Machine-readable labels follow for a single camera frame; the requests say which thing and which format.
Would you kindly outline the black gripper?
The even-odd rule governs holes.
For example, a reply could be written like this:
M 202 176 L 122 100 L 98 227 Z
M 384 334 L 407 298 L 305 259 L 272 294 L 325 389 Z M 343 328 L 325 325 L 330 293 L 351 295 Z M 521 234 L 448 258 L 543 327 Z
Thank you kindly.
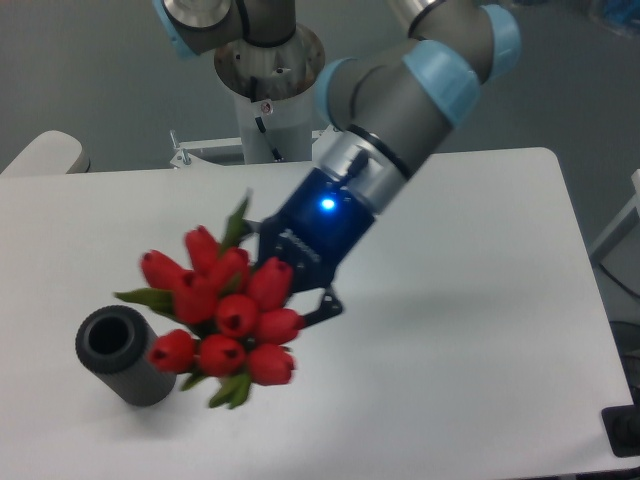
M 316 308 L 303 315 L 316 326 L 344 313 L 331 284 L 339 264 L 375 221 L 369 209 L 314 168 L 279 211 L 259 228 L 257 265 L 276 257 L 293 269 L 291 293 L 317 293 Z

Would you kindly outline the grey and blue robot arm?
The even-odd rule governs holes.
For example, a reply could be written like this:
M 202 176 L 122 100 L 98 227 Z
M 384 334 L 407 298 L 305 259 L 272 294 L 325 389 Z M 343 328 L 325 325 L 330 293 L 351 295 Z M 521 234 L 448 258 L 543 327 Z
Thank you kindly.
M 339 315 L 339 264 L 521 53 L 512 14 L 473 1 L 395 1 L 405 39 L 327 62 L 291 1 L 158 1 L 178 54 L 214 55 L 234 98 L 247 163 L 314 166 L 274 215 L 248 229 L 258 259 L 293 269 L 292 293 L 322 289 L 305 322 Z

